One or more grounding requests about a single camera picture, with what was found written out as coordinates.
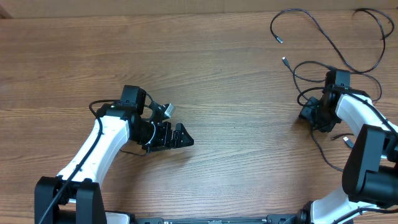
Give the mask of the black USB cable thick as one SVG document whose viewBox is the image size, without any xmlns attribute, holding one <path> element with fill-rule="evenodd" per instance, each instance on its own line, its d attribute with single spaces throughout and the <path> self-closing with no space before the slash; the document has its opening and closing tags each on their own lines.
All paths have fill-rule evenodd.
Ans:
<svg viewBox="0 0 398 224">
<path fill-rule="evenodd" d="M 397 21 L 386 11 L 371 8 L 325 13 L 300 8 L 283 9 L 269 22 L 269 33 L 282 45 L 303 41 L 334 53 L 345 69 L 370 73 L 382 64 L 389 40 L 397 32 Z"/>
</svg>

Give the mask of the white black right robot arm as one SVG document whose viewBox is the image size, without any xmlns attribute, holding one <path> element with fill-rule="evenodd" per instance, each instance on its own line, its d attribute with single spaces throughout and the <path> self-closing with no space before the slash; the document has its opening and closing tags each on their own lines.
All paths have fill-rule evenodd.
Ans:
<svg viewBox="0 0 398 224">
<path fill-rule="evenodd" d="M 329 133 L 345 122 L 356 137 L 342 171 L 341 186 L 322 199 L 309 202 L 292 223 L 352 223 L 365 212 L 397 213 L 397 126 L 373 105 L 365 91 L 350 87 L 350 72 L 326 73 L 322 97 L 303 104 L 299 118 L 310 130 Z"/>
</svg>

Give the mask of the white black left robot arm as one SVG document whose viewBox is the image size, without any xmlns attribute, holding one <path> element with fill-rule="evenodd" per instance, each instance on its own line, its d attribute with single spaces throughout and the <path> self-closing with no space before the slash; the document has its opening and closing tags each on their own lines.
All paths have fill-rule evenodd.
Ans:
<svg viewBox="0 0 398 224">
<path fill-rule="evenodd" d="M 121 148 L 138 143 L 146 154 L 194 144 L 184 125 L 168 121 L 175 108 L 155 101 L 138 86 L 126 85 L 120 99 L 101 100 L 93 110 L 92 132 L 75 157 L 55 177 L 43 176 L 34 190 L 35 223 L 136 223 L 126 212 L 105 210 L 104 178 Z"/>
</svg>

